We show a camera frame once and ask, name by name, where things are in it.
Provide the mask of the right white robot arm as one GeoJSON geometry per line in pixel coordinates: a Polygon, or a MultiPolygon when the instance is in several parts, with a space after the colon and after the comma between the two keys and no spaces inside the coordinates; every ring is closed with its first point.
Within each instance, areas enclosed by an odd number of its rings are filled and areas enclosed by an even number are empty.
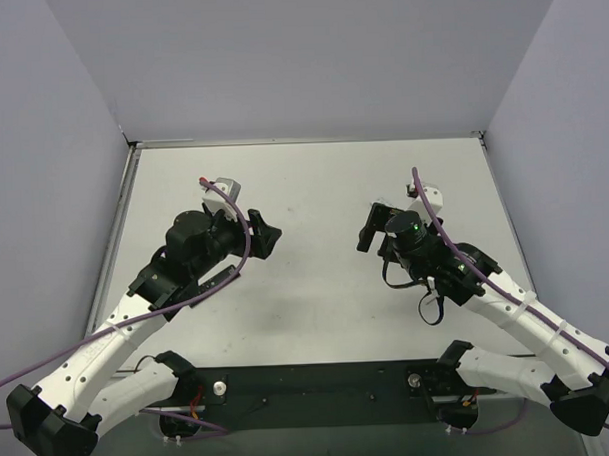
{"type": "Polygon", "coordinates": [[[608,427],[609,344],[581,331],[522,289],[497,261],[475,246],[449,246],[420,206],[400,210],[372,204],[358,236],[368,252],[375,234],[385,266],[409,276],[404,289],[423,286],[434,299],[440,324],[447,301],[477,314],[526,347],[530,357],[488,352],[455,340],[439,358],[471,387],[514,394],[543,405],[579,434],[597,436],[608,427]]]}

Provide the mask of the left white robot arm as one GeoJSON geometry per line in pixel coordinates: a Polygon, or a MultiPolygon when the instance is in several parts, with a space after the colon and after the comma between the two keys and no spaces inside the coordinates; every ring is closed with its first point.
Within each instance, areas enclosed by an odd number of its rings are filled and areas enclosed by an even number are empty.
{"type": "Polygon", "coordinates": [[[243,222],[223,211],[186,211],[166,233],[116,309],[93,338],[49,376],[6,399],[13,434],[37,456],[90,456],[101,436],[150,404],[190,401],[205,380],[184,357],[159,353],[143,369],[110,385],[111,376],[187,300],[212,294],[234,277],[229,267],[202,277],[228,256],[266,259],[280,239],[257,210],[243,222]]]}

